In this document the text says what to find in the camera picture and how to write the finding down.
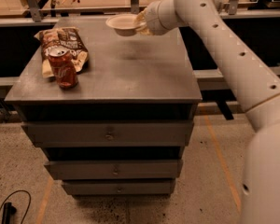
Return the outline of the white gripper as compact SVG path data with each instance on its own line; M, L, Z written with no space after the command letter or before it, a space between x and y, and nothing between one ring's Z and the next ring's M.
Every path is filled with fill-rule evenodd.
M138 13L134 19L140 26L136 32L140 35L164 35L181 24L175 12L174 0L160 0L151 3L144 11Z

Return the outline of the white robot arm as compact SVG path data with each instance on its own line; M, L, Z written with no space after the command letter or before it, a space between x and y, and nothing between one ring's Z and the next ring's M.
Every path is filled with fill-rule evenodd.
M160 0L140 12L142 31L190 27L250 121L239 224L280 224L280 78L221 19L219 0Z

